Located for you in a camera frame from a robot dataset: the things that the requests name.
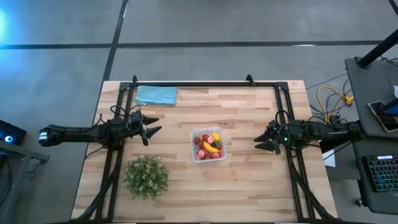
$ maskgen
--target gray floor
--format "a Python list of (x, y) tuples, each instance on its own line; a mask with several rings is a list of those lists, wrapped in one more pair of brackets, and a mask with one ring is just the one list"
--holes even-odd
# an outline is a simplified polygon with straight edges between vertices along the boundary
[[(121, 3), (2, 1), (0, 44), (110, 43)], [(382, 0), (130, 0), (119, 42), (382, 40), (397, 20)], [(344, 59), (373, 47), (119, 49), (110, 80), (130, 80), (133, 74), (140, 80), (242, 80), (251, 74), (257, 80), (305, 80), (313, 86), (344, 74)], [(394, 47), (385, 56), (395, 52)], [(92, 123), (108, 54), (108, 49), (0, 50), (0, 95), (5, 96), (0, 119), (27, 130), (25, 146), (51, 155), (24, 186), (13, 223), (70, 218), (86, 144), (40, 147), (38, 131), (51, 123)], [(325, 85), (340, 90), (346, 79)], [(317, 89), (310, 88), (308, 98), (320, 108)], [(328, 95), (328, 90), (322, 93), (323, 101)], [(350, 121), (358, 118), (355, 106), (341, 113)], [(392, 216), (353, 205), (359, 197), (355, 180), (330, 179), (330, 184), (340, 218), (395, 223)]]

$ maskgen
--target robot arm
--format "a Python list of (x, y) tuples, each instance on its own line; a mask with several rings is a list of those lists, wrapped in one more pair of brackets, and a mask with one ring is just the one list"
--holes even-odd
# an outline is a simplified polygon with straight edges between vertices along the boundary
[(119, 139), (140, 135), (142, 142), (147, 146), (148, 139), (162, 127), (146, 128), (146, 125), (158, 120), (158, 118), (146, 117), (137, 110), (129, 116), (128, 122), (124, 122), (121, 118), (114, 118), (90, 128), (71, 128), (51, 124), (40, 130), (39, 144), (56, 146), (63, 142), (99, 142), (103, 146), (108, 146)]
[(280, 154), (279, 144), (303, 148), (311, 141), (321, 140), (321, 148), (326, 152), (344, 142), (358, 141), (363, 137), (361, 127), (355, 122), (323, 124), (316, 121), (293, 120), (280, 125), (273, 120), (264, 134), (254, 141), (262, 142), (255, 146), (257, 149)]

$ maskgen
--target white paper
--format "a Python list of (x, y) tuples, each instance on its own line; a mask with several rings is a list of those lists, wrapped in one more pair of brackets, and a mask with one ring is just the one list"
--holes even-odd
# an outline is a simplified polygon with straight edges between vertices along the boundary
[(398, 86), (394, 86), (394, 95), (398, 98)]
[[(333, 153), (335, 153), (334, 149), (323, 153), (322, 156), (323, 156), (323, 158), (326, 158), (326, 157), (330, 156), (330, 154), (333, 154)], [(335, 155), (330, 156), (327, 160), (325, 160), (323, 162), (325, 163), (325, 166), (336, 167)]]

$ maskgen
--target yellow cable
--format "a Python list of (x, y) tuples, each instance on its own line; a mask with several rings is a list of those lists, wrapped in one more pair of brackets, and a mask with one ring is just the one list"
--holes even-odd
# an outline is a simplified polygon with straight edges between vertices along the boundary
[[(345, 95), (347, 94), (347, 93), (349, 93), (349, 92), (351, 92), (352, 91), (352, 89), (349, 89), (346, 93), (345, 93)], [(347, 99), (346, 99), (346, 104), (348, 105), (349, 103), (352, 103), (352, 101), (354, 100), (354, 98), (353, 98), (353, 96), (351, 96), (352, 97), (352, 99), (350, 100), (350, 101), (347, 101)], [(331, 110), (331, 111), (334, 111), (335, 109), (336, 109), (336, 107), (337, 107), (337, 104), (340, 102), (340, 100), (341, 99), (343, 99), (343, 98), (339, 98), (338, 99), (338, 101), (335, 103), (335, 105), (334, 105), (334, 107), (333, 107), (333, 109)], [(329, 114), (329, 115), (325, 115), (327, 118), (326, 118), (326, 121), (328, 121), (329, 119), (330, 119), (330, 116), (331, 116), (331, 114)]]
[(318, 102), (319, 102), (319, 104), (321, 105), (321, 108), (322, 108), (322, 110), (323, 110), (323, 113), (325, 113), (326, 114), (326, 108), (325, 108), (325, 106), (323, 105), (323, 103), (322, 103), (322, 100), (321, 100), (321, 90), (322, 89), (324, 89), (324, 88), (327, 88), (327, 89), (330, 89), (330, 90), (333, 90), (336, 94), (339, 94), (341, 97), (344, 97), (344, 95), (343, 94), (341, 94), (339, 91), (337, 91), (335, 88), (333, 88), (333, 87), (331, 87), (331, 86), (321, 86), (319, 89), (318, 89), (318, 93), (317, 93), (317, 96), (318, 96)]
[(334, 105), (334, 107), (333, 107), (333, 109), (332, 109), (331, 111), (334, 111), (334, 110), (336, 109), (337, 104), (340, 102), (341, 99), (343, 99), (347, 105), (351, 105), (352, 101), (354, 100), (354, 97), (353, 97), (353, 96), (347, 96), (347, 95), (346, 95), (347, 93), (351, 92), (352, 89), (348, 90), (348, 91), (347, 91), (346, 93), (344, 93), (344, 95), (343, 95), (342, 93), (340, 93), (339, 91), (337, 91), (335, 88), (333, 88), (333, 87), (331, 87), (331, 86), (321, 86), (321, 87), (318, 89), (317, 96), (318, 96), (318, 102), (319, 102), (319, 104), (321, 105), (321, 108), (322, 108), (323, 112), (325, 113), (324, 122), (327, 123), (328, 120), (330, 119), (331, 114), (326, 114), (326, 112), (327, 112), (327, 111), (326, 111), (326, 108), (325, 108), (325, 106), (323, 105), (322, 100), (321, 100), (320, 93), (321, 93), (321, 90), (324, 89), (324, 88), (327, 88), (327, 89), (329, 89), (329, 90), (333, 90), (336, 94), (339, 94), (339, 95), (340, 95), (339, 100), (336, 102), (336, 104)]

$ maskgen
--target blue light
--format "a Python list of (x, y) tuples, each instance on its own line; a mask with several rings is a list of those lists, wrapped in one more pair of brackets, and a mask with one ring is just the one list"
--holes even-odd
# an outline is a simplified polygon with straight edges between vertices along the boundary
[(6, 32), (6, 14), (0, 10), (0, 42), (5, 36)]
[(12, 137), (11, 136), (6, 136), (4, 138), (5, 142), (12, 142)]

